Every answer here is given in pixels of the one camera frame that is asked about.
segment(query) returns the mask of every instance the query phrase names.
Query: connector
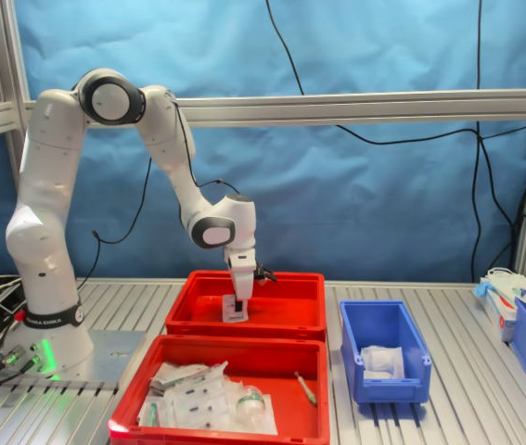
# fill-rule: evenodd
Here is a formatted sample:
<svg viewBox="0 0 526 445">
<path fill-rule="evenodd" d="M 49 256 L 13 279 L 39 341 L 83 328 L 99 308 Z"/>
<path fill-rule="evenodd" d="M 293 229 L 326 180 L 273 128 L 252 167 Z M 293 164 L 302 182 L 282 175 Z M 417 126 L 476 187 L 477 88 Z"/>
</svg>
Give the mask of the connector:
<svg viewBox="0 0 526 445">
<path fill-rule="evenodd" d="M 13 364 L 19 360 L 23 354 L 25 354 L 25 349 L 22 346 L 16 346 L 13 348 L 13 350 L 11 350 L 11 352 L 8 353 L 1 363 L 5 366 L 5 368 L 13 366 Z"/>
<path fill-rule="evenodd" d="M 40 356 L 39 355 L 34 355 L 33 357 L 31 357 L 24 365 L 23 367 L 21 368 L 21 373 L 24 374 L 24 373 L 27 373 L 28 371 L 30 371 L 30 369 L 33 368 L 33 366 L 35 364 L 37 364 L 38 362 L 40 362 Z"/>
</svg>

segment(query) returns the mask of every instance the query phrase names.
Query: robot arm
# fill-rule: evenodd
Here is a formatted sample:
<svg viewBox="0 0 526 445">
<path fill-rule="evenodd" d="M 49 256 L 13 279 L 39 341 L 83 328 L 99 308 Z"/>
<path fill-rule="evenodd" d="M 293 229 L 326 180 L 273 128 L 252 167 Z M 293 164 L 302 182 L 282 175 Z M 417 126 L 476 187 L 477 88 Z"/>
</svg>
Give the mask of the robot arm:
<svg viewBox="0 0 526 445">
<path fill-rule="evenodd" d="M 254 279 L 274 279 L 254 259 L 252 201 L 236 194 L 212 205 L 200 193 L 190 163 L 194 141 L 173 94 L 160 86 L 138 89 L 114 70 L 90 71 L 72 91 L 48 90 L 38 97 L 26 134 L 17 207 L 6 229 L 27 307 L 23 325 L 9 332 L 4 348 L 35 354 L 40 365 L 32 372 L 38 375 L 70 368 L 93 349 L 65 243 L 89 118 L 136 126 L 173 185 L 188 235 L 201 248 L 224 248 L 236 299 L 251 297 Z"/>
<path fill-rule="evenodd" d="M 236 298 L 249 299 L 257 270 L 254 203 L 238 194 L 227 195 L 215 205 L 205 199 L 192 173 L 195 143 L 175 97 L 161 86 L 141 91 L 147 106 L 136 128 L 149 154 L 172 183 L 180 202 L 182 225 L 200 248 L 224 247 L 224 261 L 232 276 Z"/>
</svg>

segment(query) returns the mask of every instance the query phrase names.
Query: slotted metal surface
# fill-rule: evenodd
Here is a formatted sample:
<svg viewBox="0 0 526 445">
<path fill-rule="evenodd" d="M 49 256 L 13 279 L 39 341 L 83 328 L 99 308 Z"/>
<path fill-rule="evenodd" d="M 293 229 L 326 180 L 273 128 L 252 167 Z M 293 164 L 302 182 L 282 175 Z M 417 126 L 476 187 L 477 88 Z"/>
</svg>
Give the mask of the slotted metal surface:
<svg viewBox="0 0 526 445">
<path fill-rule="evenodd" d="M 0 387 L 0 444 L 109 442 L 107 421 L 182 280 L 90 280 L 81 291 L 94 329 L 145 330 L 121 389 L 84 385 Z M 472 296 L 471 286 L 328 282 L 331 444 L 526 444 L 526 375 Z M 402 299 L 433 359 L 430 401 L 358 406 L 340 355 L 340 299 Z"/>
</svg>

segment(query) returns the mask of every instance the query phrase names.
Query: green led light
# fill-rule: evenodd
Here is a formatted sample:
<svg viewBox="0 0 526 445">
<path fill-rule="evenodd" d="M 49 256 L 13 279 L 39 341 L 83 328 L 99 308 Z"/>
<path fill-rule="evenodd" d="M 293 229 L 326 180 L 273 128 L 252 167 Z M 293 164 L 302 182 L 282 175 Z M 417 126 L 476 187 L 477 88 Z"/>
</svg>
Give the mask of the green led light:
<svg viewBox="0 0 526 445">
<path fill-rule="evenodd" d="M 46 366 L 42 369 L 42 373 L 52 373 L 57 369 L 57 361 L 55 360 L 55 354 L 50 348 L 48 340 L 42 340 L 42 346 L 44 347 L 44 356 L 46 357 Z"/>
</svg>

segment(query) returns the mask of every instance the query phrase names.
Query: red plastic bin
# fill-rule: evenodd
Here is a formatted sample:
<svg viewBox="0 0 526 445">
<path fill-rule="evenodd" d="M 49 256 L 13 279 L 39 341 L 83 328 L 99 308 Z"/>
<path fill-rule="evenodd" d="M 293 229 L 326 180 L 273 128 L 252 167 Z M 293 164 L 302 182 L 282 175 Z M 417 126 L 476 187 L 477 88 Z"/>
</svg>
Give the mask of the red plastic bin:
<svg viewBox="0 0 526 445">
<path fill-rule="evenodd" d="M 163 362 L 209 366 L 227 361 L 231 380 L 254 385 L 271 395 L 278 436 L 137 426 L 136 417 L 148 394 L 149 379 Z M 294 372 L 315 394 L 310 403 Z M 109 420 L 112 445 L 294 444 L 328 445 L 327 352 L 310 340 L 159 336 L 139 366 Z"/>
<path fill-rule="evenodd" d="M 281 272 L 276 278 L 254 283 L 247 322 L 228 324 L 222 322 L 222 296 L 234 293 L 229 272 L 191 273 L 166 318 L 168 334 L 325 341 L 325 278 Z"/>
</svg>

